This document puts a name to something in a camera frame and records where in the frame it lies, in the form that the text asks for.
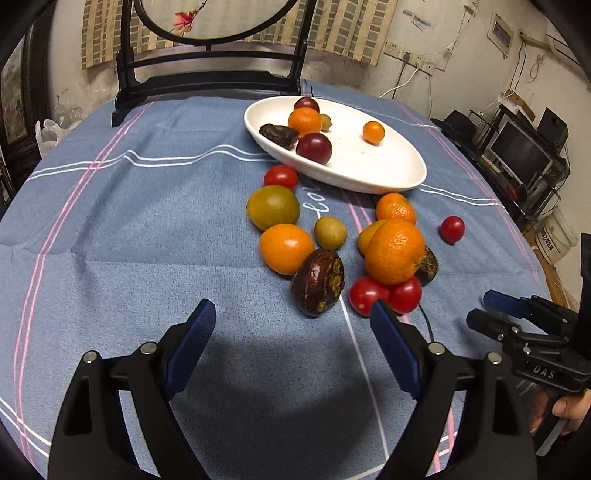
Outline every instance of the checkered curtain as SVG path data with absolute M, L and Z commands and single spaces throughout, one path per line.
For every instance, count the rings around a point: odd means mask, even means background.
M 317 0 L 309 46 L 363 63 L 377 65 L 397 0 Z M 123 0 L 86 0 L 82 24 L 82 68 L 115 58 L 121 46 L 119 29 Z M 248 42 L 294 46 L 306 0 L 269 28 L 245 39 Z M 136 53 L 169 48 L 179 43 L 150 31 L 131 15 L 131 47 Z
M 377 65 L 396 3 L 397 0 L 317 0 L 309 47 Z M 246 41 L 294 46 L 305 8 L 306 0 L 298 0 L 276 24 Z

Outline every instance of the red flower painting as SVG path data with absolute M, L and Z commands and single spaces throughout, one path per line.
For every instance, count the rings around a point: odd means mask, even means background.
M 170 31 L 170 33 L 177 35 L 179 37 L 184 37 L 185 33 L 189 33 L 191 31 L 191 29 L 193 28 L 193 21 L 195 20 L 195 17 L 197 16 L 197 14 L 205 9 L 205 4 L 207 3 L 207 0 L 205 0 L 201 6 L 199 7 L 198 10 L 191 10 L 189 12 L 177 12 L 174 14 L 175 18 L 175 22 L 173 23 L 173 29 Z

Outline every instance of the blue gripper pad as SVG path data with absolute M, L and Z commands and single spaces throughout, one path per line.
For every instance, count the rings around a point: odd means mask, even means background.
M 171 355 L 166 368 L 168 398 L 182 392 L 216 327 L 216 306 L 202 300 L 187 320 L 188 328 Z
M 497 312 L 506 313 L 517 319 L 530 319 L 531 312 L 528 304 L 496 290 L 487 291 L 482 297 L 484 305 Z
M 377 301 L 371 309 L 370 325 L 382 353 L 400 386 L 415 400 L 421 397 L 420 364 L 390 317 L 385 303 Z

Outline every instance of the screw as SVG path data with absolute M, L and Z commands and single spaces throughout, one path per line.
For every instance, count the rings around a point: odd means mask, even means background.
M 141 347 L 139 347 L 139 351 L 142 352 L 144 355 L 152 355 L 158 348 L 154 342 L 146 342 Z
M 92 362 L 94 362 L 96 360 L 96 352 L 94 350 L 91 350 L 90 352 L 86 352 L 84 354 L 84 356 L 82 357 L 82 360 L 84 360 L 84 363 L 86 363 L 86 364 L 91 364 Z
M 429 343 L 429 351 L 434 355 L 442 355 L 445 353 L 445 347 L 437 342 Z
M 503 361 L 502 357 L 496 352 L 490 352 L 487 357 L 488 361 L 493 365 L 498 365 Z

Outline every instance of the finger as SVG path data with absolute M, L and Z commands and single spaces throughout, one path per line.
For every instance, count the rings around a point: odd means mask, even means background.
M 532 413 L 535 417 L 543 417 L 548 405 L 548 395 L 543 388 L 538 387 L 532 402 Z
M 589 391 L 581 398 L 579 396 L 562 397 L 555 403 L 552 413 L 562 419 L 583 420 L 591 406 Z
M 540 424 L 544 420 L 546 408 L 548 405 L 548 395 L 543 388 L 537 387 L 534 393 L 534 398 L 531 403 L 530 411 L 530 432 L 533 434 L 540 428 Z

